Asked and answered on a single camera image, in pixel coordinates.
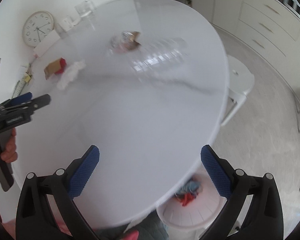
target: drawer handle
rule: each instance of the drawer handle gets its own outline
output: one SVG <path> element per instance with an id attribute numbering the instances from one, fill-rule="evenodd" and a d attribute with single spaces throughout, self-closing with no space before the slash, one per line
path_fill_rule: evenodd
<path id="1" fill-rule="evenodd" d="M 257 42 L 256 40 L 253 40 L 256 44 L 258 44 L 261 48 L 265 48 L 264 46 L 262 46 L 259 42 Z"/>
<path id="2" fill-rule="evenodd" d="M 274 11 L 276 14 L 280 15 L 280 13 L 278 13 L 275 9 L 271 8 L 269 5 L 265 4 L 265 6 L 267 6 L 270 10 Z"/>
<path id="3" fill-rule="evenodd" d="M 272 30 L 270 30 L 267 26 L 265 26 L 263 23 L 259 23 L 262 27 L 264 27 L 265 29 L 267 29 L 268 31 L 270 31 L 271 33 L 273 33 Z"/>

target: screw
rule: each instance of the screw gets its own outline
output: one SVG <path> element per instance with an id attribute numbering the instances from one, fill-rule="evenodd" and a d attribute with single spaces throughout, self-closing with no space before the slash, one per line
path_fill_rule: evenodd
<path id="1" fill-rule="evenodd" d="M 266 174 L 266 177 L 267 177 L 268 179 L 273 179 L 273 176 L 272 176 L 271 173 L 267 173 L 267 174 Z"/>
<path id="2" fill-rule="evenodd" d="M 63 170 L 63 169 L 59 169 L 59 170 L 56 171 L 56 174 L 57 174 L 58 176 L 61 176 L 61 175 L 64 174 L 64 173 L 65 173 L 65 170 Z"/>
<path id="3" fill-rule="evenodd" d="M 243 176 L 244 175 L 244 171 L 243 170 L 236 170 L 235 173 L 239 176 Z"/>
<path id="4" fill-rule="evenodd" d="M 32 172 L 27 175 L 28 179 L 32 179 L 33 177 L 34 177 L 34 173 L 32 173 Z"/>

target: clock hands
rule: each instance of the clock hands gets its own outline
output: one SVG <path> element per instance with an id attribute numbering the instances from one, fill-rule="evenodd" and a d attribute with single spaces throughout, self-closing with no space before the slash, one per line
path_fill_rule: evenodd
<path id="1" fill-rule="evenodd" d="M 38 28 L 38 29 L 40 29 L 40 28 L 42 28 L 43 26 L 46 26 L 46 25 L 48 25 L 48 24 L 50 24 L 50 23 L 47 23 L 47 24 L 45 24 L 45 25 L 42 25 L 41 27 L 39 27 L 39 28 L 37 27 L 37 28 Z"/>
<path id="2" fill-rule="evenodd" d="M 39 42 L 41 42 L 40 35 L 39 35 L 39 29 L 37 29 L 37 33 L 38 33 Z"/>
<path id="3" fill-rule="evenodd" d="M 39 29 L 38 29 L 38 31 L 42 32 L 43 34 L 46 34 L 46 33 L 44 33 L 42 30 L 39 30 Z"/>

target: chair leg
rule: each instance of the chair leg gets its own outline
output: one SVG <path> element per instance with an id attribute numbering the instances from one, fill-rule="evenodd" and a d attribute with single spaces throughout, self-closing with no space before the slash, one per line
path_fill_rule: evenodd
<path id="1" fill-rule="evenodd" d="M 231 92 L 229 97 L 232 98 L 235 103 L 231 110 L 226 114 L 226 117 L 223 119 L 221 126 L 225 126 L 247 100 L 247 97 L 245 95 L 234 94 Z"/>

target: finger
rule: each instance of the finger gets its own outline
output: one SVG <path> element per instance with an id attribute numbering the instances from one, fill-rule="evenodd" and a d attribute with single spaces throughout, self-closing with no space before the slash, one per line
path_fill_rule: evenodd
<path id="1" fill-rule="evenodd" d="M 18 154 L 17 154 L 17 152 L 14 152 L 14 154 L 13 154 L 8 160 L 6 160 L 5 162 L 6 162 L 6 163 L 13 163 L 13 162 L 15 162 L 17 159 L 18 159 Z"/>
<path id="2" fill-rule="evenodd" d="M 15 152 L 16 149 L 13 150 L 13 148 L 16 146 L 16 138 L 14 136 L 11 136 L 9 141 L 6 144 L 5 151 L 7 152 Z"/>
<path id="3" fill-rule="evenodd" d="M 17 135 L 16 128 L 12 128 L 11 135 L 12 135 L 12 136 L 16 136 L 16 135 Z"/>
<path id="4" fill-rule="evenodd" d="M 1 159 L 3 161 L 8 160 L 15 153 L 16 149 L 17 149 L 16 145 L 13 145 L 12 148 L 11 148 L 11 150 L 9 152 L 8 151 L 4 151 L 3 153 L 0 154 Z"/>

